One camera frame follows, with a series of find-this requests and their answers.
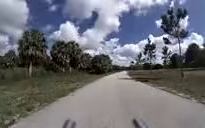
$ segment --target asphalt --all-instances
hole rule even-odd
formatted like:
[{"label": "asphalt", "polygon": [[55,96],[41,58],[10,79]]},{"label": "asphalt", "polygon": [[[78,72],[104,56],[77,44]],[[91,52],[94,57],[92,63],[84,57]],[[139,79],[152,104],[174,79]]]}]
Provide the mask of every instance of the asphalt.
[{"label": "asphalt", "polygon": [[131,80],[97,80],[11,128],[205,128],[205,106]]}]

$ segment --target palm tree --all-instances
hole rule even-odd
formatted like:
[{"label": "palm tree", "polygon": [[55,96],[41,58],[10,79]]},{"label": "palm tree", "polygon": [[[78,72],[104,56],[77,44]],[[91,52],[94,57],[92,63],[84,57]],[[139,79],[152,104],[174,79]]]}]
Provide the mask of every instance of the palm tree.
[{"label": "palm tree", "polygon": [[82,50],[79,48],[79,45],[75,42],[65,43],[64,41],[57,41],[51,50],[52,60],[63,68],[69,68],[69,71],[72,71],[72,68],[80,67],[80,58],[82,55]]},{"label": "palm tree", "polygon": [[83,53],[80,58],[80,69],[88,71],[91,67],[92,57],[88,53]]},{"label": "palm tree", "polygon": [[29,65],[29,77],[32,76],[33,64],[45,58],[46,50],[46,40],[42,32],[31,30],[23,33],[18,51],[21,61]]}]

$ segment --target cloud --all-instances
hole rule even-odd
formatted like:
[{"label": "cloud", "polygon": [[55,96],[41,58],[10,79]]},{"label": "cloud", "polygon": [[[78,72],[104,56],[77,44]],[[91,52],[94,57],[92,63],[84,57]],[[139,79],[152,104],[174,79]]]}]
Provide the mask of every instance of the cloud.
[{"label": "cloud", "polygon": [[58,31],[53,32],[50,35],[50,38],[55,40],[64,40],[64,41],[77,41],[79,42],[79,28],[76,27],[72,22],[67,21],[64,24],[61,24]]},{"label": "cloud", "polygon": [[53,29],[54,29],[54,26],[52,26],[51,24],[48,24],[48,25],[44,26],[43,28],[41,28],[41,30],[42,30],[43,32],[50,32],[50,31],[52,31]]},{"label": "cloud", "polygon": [[25,0],[0,0],[0,54],[14,47],[10,42],[20,38],[28,15],[29,8]]},{"label": "cloud", "polygon": [[160,28],[162,25],[162,19],[156,20],[155,24],[156,24],[157,28]]},{"label": "cloud", "polygon": [[55,12],[58,10],[58,5],[51,5],[48,9],[50,12]]},{"label": "cloud", "polygon": [[[146,14],[151,7],[167,3],[169,3],[168,0],[104,0],[103,2],[100,0],[67,0],[63,10],[65,16],[83,21],[90,19],[93,13],[97,13],[98,18],[93,27],[87,28],[82,33],[79,32],[79,26],[71,21],[66,21],[50,35],[50,38],[77,41],[84,51],[92,56],[102,53],[108,54],[113,60],[113,64],[128,66],[140,52],[143,52],[147,39],[122,46],[118,38],[107,40],[107,36],[119,32],[120,18],[123,13],[134,10],[137,15]],[[156,21],[157,27],[161,26],[161,22],[161,20]],[[181,20],[180,24],[182,28],[187,28],[189,26],[189,16]],[[163,37],[167,37],[167,35],[155,37],[151,34],[149,37],[157,45],[157,62],[162,63]],[[169,48],[174,52],[178,52],[176,40],[172,39],[172,41],[174,44],[170,45]],[[193,41],[199,42],[200,45],[200,42],[203,42],[203,37],[197,33],[192,33],[184,40],[182,47],[185,48]]]},{"label": "cloud", "polygon": [[[152,6],[164,5],[168,0],[67,0],[64,6],[64,15],[78,20],[85,20],[92,17],[93,13],[98,14],[94,26],[88,28],[83,33],[76,31],[78,26],[72,24],[71,31],[75,31],[75,41],[81,41],[81,44],[86,49],[95,49],[106,41],[108,35],[114,32],[119,32],[121,25],[120,18],[123,13],[135,10],[137,13],[147,11]],[[68,30],[61,27],[52,34],[54,39],[69,40],[67,38]]]},{"label": "cloud", "polygon": [[54,0],[44,0],[48,5],[53,4]]}]

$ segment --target shrub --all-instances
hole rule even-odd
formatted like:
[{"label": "shrub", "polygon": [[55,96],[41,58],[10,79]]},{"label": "shrub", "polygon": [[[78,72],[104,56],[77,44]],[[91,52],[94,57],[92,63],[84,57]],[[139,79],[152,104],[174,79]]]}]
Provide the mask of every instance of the shrub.
[{"label": "shrub", "polygon": [[153,69],[155,69],[155,70],[163,69],[163,65],[156,64],[156,65],[154,65]]},{"label": "shrub", "polygon": [[145,64],[143,64],[143,69],[144,70],[150,70],[151,69],[151,64],[150,63],[145,63]]}]

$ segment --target bush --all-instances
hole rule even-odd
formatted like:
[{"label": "bush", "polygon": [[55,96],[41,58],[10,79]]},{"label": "bush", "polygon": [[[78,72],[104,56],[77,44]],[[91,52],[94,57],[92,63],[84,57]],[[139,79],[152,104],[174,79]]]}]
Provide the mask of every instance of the bush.
[{"label": "bush", "polygon": [[153,69],[155,69],[155,70],[163,69],[163,65],[156,64],[156,65],[154,65]]},{"label": "bush", "polygon": [[91,61],[91,72],[96,74],[103,74],[111,71],[112,61],[109,56],[101,54],[93,57]]},{"label": "bush", "polygon": [[143,69],[144,70],[150,70],[152,68],[151,64],[150,63],[145,63],[143,64]]}]

